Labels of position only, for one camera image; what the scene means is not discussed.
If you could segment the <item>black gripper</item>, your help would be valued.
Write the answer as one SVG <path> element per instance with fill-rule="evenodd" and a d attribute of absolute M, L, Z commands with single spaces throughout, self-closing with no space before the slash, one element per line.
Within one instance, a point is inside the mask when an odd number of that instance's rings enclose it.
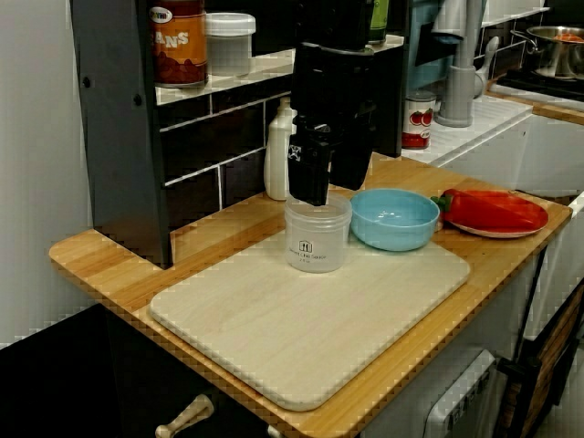
<path fill-rule="evenodd" d="M 297 46 L 291 107 L 296 133 L 288 147 L 291 196 L 311 205 L 327 201 L 331 183 L 358 190 L 369 168 L 375 127 L 368 91 L 374 52 L 368 47 Z"/>

